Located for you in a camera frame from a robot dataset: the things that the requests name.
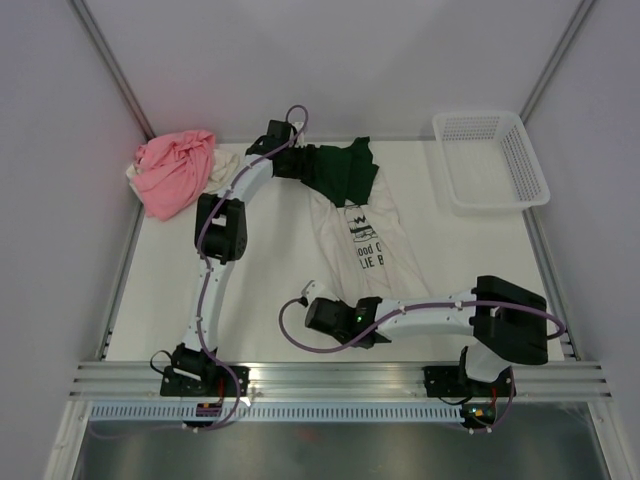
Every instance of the pink towel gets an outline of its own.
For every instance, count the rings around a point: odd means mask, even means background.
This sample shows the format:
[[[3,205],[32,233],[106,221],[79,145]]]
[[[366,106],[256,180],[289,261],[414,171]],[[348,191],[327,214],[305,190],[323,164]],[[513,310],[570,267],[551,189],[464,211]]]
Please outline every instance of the pink towel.
[[[188,130],[138,147],[133,183],[147,216],[168,220],[198,198],[213,168],[215,141],[211,132]]]

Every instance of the white laundry basket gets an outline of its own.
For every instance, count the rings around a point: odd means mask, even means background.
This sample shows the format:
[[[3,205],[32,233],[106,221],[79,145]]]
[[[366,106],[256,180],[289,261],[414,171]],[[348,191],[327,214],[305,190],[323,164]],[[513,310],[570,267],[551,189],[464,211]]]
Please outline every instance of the white laundry basket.
[[[515,113],[439,113],[433,129],[454,213],[516,212],[549,201],[538,158]]]

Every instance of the white wall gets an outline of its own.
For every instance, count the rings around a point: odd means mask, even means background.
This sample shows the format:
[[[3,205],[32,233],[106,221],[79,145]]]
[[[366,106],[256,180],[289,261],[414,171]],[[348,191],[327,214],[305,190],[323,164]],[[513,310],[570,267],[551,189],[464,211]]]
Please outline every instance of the white wall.
[[[96,348],[141,135],[64,0],[0,3],[0,469],[44,472]]]
[[[520,111],[578,0],[87,0],[149,121],[253,141],[293,103],[315,139],[432,135]]]
[[[640,3],[599,2],[527,129],[571,325],[602,361],[640,454]]]

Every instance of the green cloth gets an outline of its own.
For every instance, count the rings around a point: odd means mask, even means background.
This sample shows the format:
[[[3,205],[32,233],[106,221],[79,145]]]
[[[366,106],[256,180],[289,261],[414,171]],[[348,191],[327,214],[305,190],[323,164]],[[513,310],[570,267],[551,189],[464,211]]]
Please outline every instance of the green cloth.
[[[344,207],[346,200],[365,205],[378,166],[373,164],[369,137],[356,138],[347,148],[319,147],[313,163],[313,178],[302,183],[320,192],[336,207]]]

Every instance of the black cable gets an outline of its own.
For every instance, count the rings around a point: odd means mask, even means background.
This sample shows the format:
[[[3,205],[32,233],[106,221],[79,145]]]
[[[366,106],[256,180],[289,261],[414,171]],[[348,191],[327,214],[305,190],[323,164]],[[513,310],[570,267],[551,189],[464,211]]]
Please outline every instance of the black cable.
[[[469,402],[472,398],[473,397],[463,398],[459,402],[447,402],[446,400],[443,400],[442,397],[438,397],[438,400],[440,400],[441,402],[446,403],[447,405],[451,405],[453,407],[457,407],[458,405],[464,405],[465,403]]]
[[[169,361],[173,361],[173,358],[171,358],[171,354],[169,352],[167,352],[166,350],[158,350],[149,359],[149,366],[151,367],[151,370],[153,370],[154,372],[158,372],[160,375],[164,376],[164,372],[162,370],[160,370],[159,368],[156,368],[156,366],[153,364],[153,359],[156,358],[156,355],[158,355],[159,353],[164,353],[167,357],[169,357]]]

